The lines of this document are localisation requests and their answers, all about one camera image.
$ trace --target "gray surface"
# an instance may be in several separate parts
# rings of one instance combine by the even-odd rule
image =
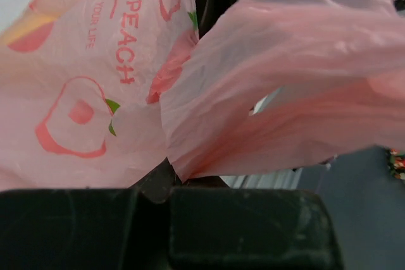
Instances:
[[[314,190],[321,169],[305,169],[298,188]],[[388,173],[382,149],[340,156],[320,188],[347,270],[405,269],[405,185]]]

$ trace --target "plastic bag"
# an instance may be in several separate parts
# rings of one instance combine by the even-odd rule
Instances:
[[[196,42],[194,0],[33,0],[0,35],[0,189],[134,184]]]
[[[239,0],[161,96],[169,161],[186,180],[404,149],[404,50],[392,0]]]

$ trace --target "green leaf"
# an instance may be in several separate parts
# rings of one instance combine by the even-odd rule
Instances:
[[[197,12],[193,11],[193,12],[188,12],[189,14],[189,18],[192,21],[192,26],[194,28],[194,30],[198,29],[198,20],[197,20]]]
[[[116,103],[115,101],[112,101],[111,99],[106,99],[106,102],[107,102],[107,106],[111,109],[111,112],[113,112],[113,114],[120,107],[120,105],[118,103]]]
[[[113,128],[113,121],[111,121],[111,122],[109,123],[108,131],[109,131],[111,134],[113,134],[114,136],[116,136],[115,131],[114,131],[114,128]]]

